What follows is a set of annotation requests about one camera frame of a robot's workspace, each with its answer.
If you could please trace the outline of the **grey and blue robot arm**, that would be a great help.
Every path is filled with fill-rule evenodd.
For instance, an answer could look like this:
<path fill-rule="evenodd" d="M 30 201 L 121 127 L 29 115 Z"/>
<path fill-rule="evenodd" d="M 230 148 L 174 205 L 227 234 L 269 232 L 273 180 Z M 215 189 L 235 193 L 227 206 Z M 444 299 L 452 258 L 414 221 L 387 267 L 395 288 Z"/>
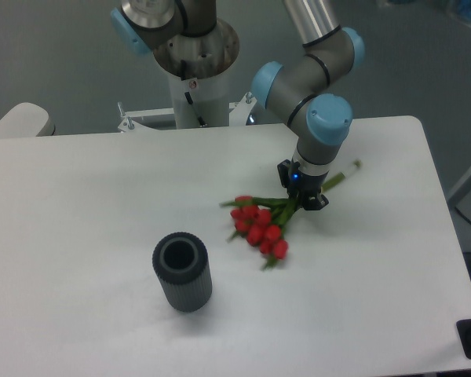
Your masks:
<path fill-rule="evenodd" d="M 292 130 L 298 142 L 278 166 L 296 208 L 320 210 L 330 164 L 347 138 L 352 108 L 328 87 L 364 59 L 362 38 L 342 27 L 329 1 L 287 1 L 303 57 L 293 66 L 263 65 L 252 79 L 252 100 Z M 217 15 L 214 1 L 123 1 L 111 23 L 136 54 L 151 53 L 166 73 L 179 129 L 229 125 L 227 75 L 239 55 L 239 37 Z"/>

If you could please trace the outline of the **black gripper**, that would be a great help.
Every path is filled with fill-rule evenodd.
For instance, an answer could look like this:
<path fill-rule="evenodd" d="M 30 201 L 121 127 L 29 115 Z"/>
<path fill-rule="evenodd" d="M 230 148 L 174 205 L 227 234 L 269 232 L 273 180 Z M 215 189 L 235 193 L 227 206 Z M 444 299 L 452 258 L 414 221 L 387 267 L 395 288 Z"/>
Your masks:
<path fill-rule="evenodd" d="M 327 174 L 307 175 L 300 170 L 293 170 L 292 162 L 285 159 L 277 165 L 280 184 L 288 196 L 299 196 L 300 206 L 306 211 L 322 210 L 329 204 L 327 197 L 320 191 Z"/>

